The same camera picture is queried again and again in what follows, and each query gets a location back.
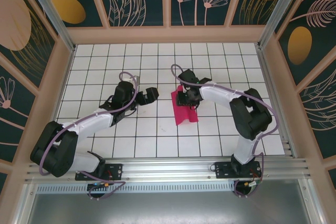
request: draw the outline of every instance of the white tile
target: white tile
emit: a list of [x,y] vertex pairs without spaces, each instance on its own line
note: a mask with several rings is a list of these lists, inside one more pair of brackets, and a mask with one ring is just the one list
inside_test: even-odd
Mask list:
[[159,69],[170,69],[175,64],[174,56],[159,56]]
[[256,55],[243,55],[245,68],[260,68],[258,56]]
[[246,74],[248,82],[265,82],[261,69],[247,68]]
[[284,155],[285,151],[280,135],[269,135],[262,138],[266,155]]
[[87,70],[71,71],[67,84],[85,84]]
[[142,55],[158,55],[157,44],[142,44]]
[[157,107],[157,101],[150,103],[150,104],[146,104],[144,106],[138,106],[138,117],[155,118],[156,117],[156,107]]
[[102,85],[86,85],[82,100],[100,100]]
[[222,69],[211,69],[211,76],[212,76],[212,80],[214,82],[230,82],[229,79],[229,74],[227,72],[226,68],[222,68]]
[[219,135],[217,117],[199,117],[198,132],[200,136]]
[[224,55],[209,55],[211,68],[227,68]]
[[210,69],[194,69],[193,70],[194,74],[196,75],[197,78],[199,78],[200,80],[202,80],[203,78],[209,78],[211,79],[211,73],[210,73]]
[[77,118],[80,101],[69,102],[63,101],[61,110],[59,111],[59,118]]
[[242,55],[255,55],[256,47],[253,43],[239,43]]
[[175,84],[159,84],[159,100],[171,99],[171,93],[176,90]]
[[240,90],[240,91],[249,90],[248,83],[231,83],[231,88],[234,90]]
[[225,116],[218,118],[220,135],[239,135],[233,117]]
[[84,85],[69,85],[65,90],[64,101],[80,101],[83,95]]
[[104,158],[111,158],[113,153],[114,137],[95,137],[92,152]]
[[158,137],[157,156],[158,157],[177,157],[177,137]]
[[89,70],[85,84],[103,84],[105,70]]
[[104,130],[98,131],[94,134],[95,137],[114,137],[116,133],[116,127],[115,125],[112,127],[108,127]]
[[193,55],[193,68],[209,68],[208,55]]
[[192,55],[208,55],[206,43],[191,43]]
[[191,55],[176,55],[175,63],[179,65],[183,70],[186,70],[188,68],[193,69],[193,62],[191,60]]
[[247,82],[244,68],[229,68],[230,82]]
[[116,137],[113,157],[134,157],[135,137]]
[[238,144],[239,136],[220,136],[223,156],[231,156]]
[[106,61],[107,61],[107,56],[106,57],[92,57],[90,61],[89,69],[90,70],[93,70],[93,69],[105,70]]
[[140,69],[140,56],[129,56],[124,59],[124,69]]
[[109,50],[109,56],[124,56],[125,44],[111,44]]
[[201,101],[197,109],[198,116],[216,116],[215,103],[212,101]]
[[175,83],[175,77],[170,69],[159,69],[159,83]]
[[91,57],[74,58],[71,70],[88,70]]
[[[272,122],[268,125],[266,132],[273,130],[276,126],[275,117],[272,116]],[[279,134],[279,130],[274,131],[272,134]]]
[[79,118],[92,115],[99,108],[99,101],[82,101],[79,109]]
[[216,104],[216,110],[217,110],[217,116],[232,116],[231,109],[225,106]]
[[158,117],[159,118],[174,116],[172,100],[158,100],[157,107],[158,107]]
[[183,123],[177,126],[179,136],[198,136],[197,123],[191,123],[189,120],[185,120]]
[[103,90],[101,93],[101,99],[102,100],[107,100],[108,97],[110,97],[111,95],[114,95],[115,92],[115,88],[117,87],[117,85],[103,85]]
[[141,44],[126,44],[125,56],[140,56]]
[[158,61],[155,56],[142,56],[141,58],[141,69],[157,69]]
[[115,136],[135,136],[136,131],[136,118],[124,118],[117,123],[117,130]]
[[156,137],[137,137],[135,157],[156,157]]
[[261,98],[269,98],[265,83],[253,83],[253,82],[251,82],[250,83],[250,88],[256,89],[259,92]]
[[244,68],[241,55],[226,55],[225,57],[228,68]]
[[240,55],[238,43],[223,43],[225,55]]
[[209,55],[223,55],[224,48],[223,43],[208,43],[208,53]]
[[136,136],[156,136],[156,118],[138,118]]
[[105,78],[104,78],[104,85],[105,84],[118,84],[119,80],[119,73],[121,70],[106,70]]
[[88,137],[77,143],[76,152],[87,152],[92,150],[93,137]]
[[159,55],[174,55],[175,48],[173,43],[160,43]]
[[158,136],[177,136],[175,118],[158,118],[157,120]]
[[109,54],[109,44],[94,45],[92,56],[107,56]]
[[191,55],[190,43],[175,43],[175,55]]
[[179,156],[180,157],[199,157],[200,149],[198,136],[180,136],[179,139]]
[[93,45],[78,45],[76,56],[91,56]]
[[219,136],[200,136],[201,157],[221,156]]
[[158,70],[140,70],[140,83],[157,83]]
[[125,57],[108,57],[106,69],[123,69]]

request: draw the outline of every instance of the cable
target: cable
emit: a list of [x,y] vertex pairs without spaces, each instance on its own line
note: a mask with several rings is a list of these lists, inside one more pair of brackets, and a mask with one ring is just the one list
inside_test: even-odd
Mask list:
[[[54,136],[54,138],[51,140],[51,142],[49,143],[49,145],[47,146],[47,148],[44,151],[43,156],[41,158],[41,161],[40,161],[40,164],[39,164],[39,172],[40,172],[40,174],[42,176],[46,176],[46,175],[50,174],[50,173],[44,173],[43,172],[43,163],[46,160],[46,157],[47,157],[48,152],[50,151],[50,148],[52,147],[52,145],[54,144],[54,142],[57,140],[57,138],[60,137],[63,134],[63,132],[65,132],[66,130],[70,129],[73,126],[76,126],[76,124],[81,123],[81,122],[83,122],[83,121],[85,121],[85,120],[87,120],[89,118],[94,117],[94,116],[99,116],[99,115],[104,115],[104,114],[110,114],[110,113],[116,113],[116,112],[122,111],[122,110],[126,109],[128,106],[130,106],[134,102],[135,98],[137,97],[137,93],[138,93],[138,83],[137,83],[137,81],[135,79],[135,76],[133,76],[132,74],[130,74],[128,72],[124,72],[124,71],[119,74],[119,79],[121,81],[122,81],[122,75],[123,74],[129,75],[133,79],[133,81],[134,81],[134,85],[135,85],[134,89],[135,89],[135,91],[134,91],[134,95],[133,95],[131,101],[128,104],[126,104],[124,107],[120,108],[120,109],[111,110],[111,111],[102,111],[102,112],[99,112],[99,113],[95,113],[95,114],[92,114],[92,115],[85,116],[84,118],[76,121],[75,123],[73,123],[73,124],[71,124],[71,125],[63,128],[60,132],[58,132]],[[82,173],[82,174],[84,174],[84,175],[86,175],[86,176],[88,176],[88,177],[90,177],[90,178],[92,178],[92,179],[94,179],[94,180],[101,181],[101,182],[104,182],[104,183],[111,183],[111,180],[104,180],[104,179],[96,178],[96,177],[94,177],[94,176],[92,176],[92,175],[90,175],[90,174],[88,174],[87,172],[84,172],[84,171],[79,171],[79,172]],[[126,182],[124,182],[124,181],[113,181],[113,183],[121,184],[121,185],[118,186],[112,192],[110,192],[108,194],[105,194],[104,196],[100,197],[101,199],[104,199],[104,198],[107,198],[107,197],[111,196],[115,191],[117,191],[120,187],[122,187]]]
[[[258,99],[258,98],[256,98],[256,97],[254,97],[254,96],[252,96],[252,95],[249,95],[249,94],[245,94],[245,93],[243,93],[243,92],[240,92],[240,91],[238,91],[238,90],[233,90],[233,89],[230,89],[230,88],[221,86],[221,85],[219,85],[219,84],[206,84],[206,83],[205,83],[205,84],[199,84],[199,83],[190,83],[190,82],[187,82],[187,81],[183,81],[183,80],[181,80],[181,79],[174,73],[174,71],[176,71],[176,68],[179,68],[182,72],[183,72],[183,69],[182,69],[179,65],[177,65],[177,64],[172,64],[172,65],[171,65],[171,72],[172,72],[173,76],[174,76],[180,83],[184,83],[184,84],[187,84],[187,85],[189,85],[189,86],[195,86],[195,87],[216,87],[216,88],[219,88],[219,89],[223,89],[223,90],[225,90],[225,91],[229,91],[229,92],[232,92],[232,93],[235,93],[235,94],[239,94],[239,95],[242,95],[242,96],[247,97],[247,98],[249,98],[249,99],[252,99],[252,100],[254,100],[254,101],[256,101],[256,102],[259,102],[260,104],[262,104],[263,106],[265,106],[266,108],[268,108],[268,109],[271,111],[271,113],[274,115],[274,118],[275,118],[275,121],[276,121],[276,126],[274,127],[273,130],[270,130],[270,131],[267,132],[267,133],[263,133],[263,134],[259,135],[258,138],[257,138],[257,141],[255,142],[255,144],[254,144],[254,146],[253,146],[253,149],[252,149],[252,154],[253,154],[254,157],[261,156],[262,168],[261,168],[261,178],[260,178],[260,179],[262,179],[262,176],[263,176],[263,173],[264,173],[264,154],[263,154],[263,152],[261,152],[260,154],[255,155],[255,151],[256,151],[256,148],[257,148],[257,145],[258,145],[259,141],[260,141],[263,137],[272,134],[273,132],[275,132],[275,131],[279,128],[279,118],[278,118],[278,115],[277,115],[276,111],[275,111],[271,106],[269,106],[268,104],[266,104],[264,101],[262,101],[262,100],[260,100],[260,99]],[[234,186],[234,193],[235,193],[237,196],[239,196],[239,194],[240,194],[240,193],[236,190],[236,186],[237,186],[238,182],[239,182],[239,180],[237,180],[237,181],[235,182],[235,186]]]

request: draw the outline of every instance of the black mounting plate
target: black mounting plate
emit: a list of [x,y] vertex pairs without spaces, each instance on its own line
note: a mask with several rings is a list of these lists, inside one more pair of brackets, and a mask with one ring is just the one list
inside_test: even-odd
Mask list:
[[247,165],[245,171],[238,175],[232,169],[231,162],[216,162],[214,164],[216,178],[253,178],[253,173],[250,169],[259,177],[261,176],[260,163],[258,161],[250,161]]
[[[100,178],[104,180],[121,180],[121,175],[122,175],[122,164],[105,164],[105,170]],[[82,173],[76,173],[75,180],[90,181],[95,179],[89,178]]]

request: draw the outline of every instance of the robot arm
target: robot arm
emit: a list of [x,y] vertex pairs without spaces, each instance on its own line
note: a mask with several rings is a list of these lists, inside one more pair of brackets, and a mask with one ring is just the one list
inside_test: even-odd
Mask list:
[[[179,78],[190,83],[206,83],[212,86],[197,87],[182,83],[186,92],[181,91],[177,94],[177,105],[198,106],[202,100],[210,100],[231,109],[236,129],[240,135],[237,148],[232,155],[232,168],[238,175],[241,174],[247,167],[246,165],[254,160],[253,148],[257,137],[272,122],[268,109],[262,104],[235,92],[232,93],[215,87],[215,83],[208,78],[199,81],[190,69],[183,71]],[[255,89],[240,92],[262,100]]]
[[[60,177],[69,171],[78,170],[91,173],[98,178],[103,176],[105,173],[105,160],[93,152],[78,150],[77,144],[88,136],[92,136],[95,132],[114,126],[125,117],[126,112],[135,111],[138,105],[150,104],[159,97],[157,88],[147,88],[146,94],[138,92],[134,102],[126,109],[116,113],[99,115],[99,112],[113,111],[124,107],[132,100],[135,93],[133,84],[127,81],[119,82],[115,90],[114,95],[110,96],[104,104],[99,106],[98,110],[93,112],[96,116],[75,124],[74,127],[66,130],[56,140],[43,164],[45,170],[55,177]],[[54,121],[49,122],[37,141],[30,155],[30,160],[40,164],[42,156],[54,136],[71,124],[74,124],[74,122],[64,124]]]

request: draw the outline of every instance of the pink cloth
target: pink cloth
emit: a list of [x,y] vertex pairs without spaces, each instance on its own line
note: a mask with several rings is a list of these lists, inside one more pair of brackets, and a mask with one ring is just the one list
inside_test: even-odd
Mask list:
[[197,113],[196,110],[194,110],[195,107],[191,110],[190,107],[176,105],[176,96],[178,91],[183,91],[182,85],[178,86],[177,90],[171,93],[176,125],[181,124],[186,119],[188,119],[191,123],[198,122]]

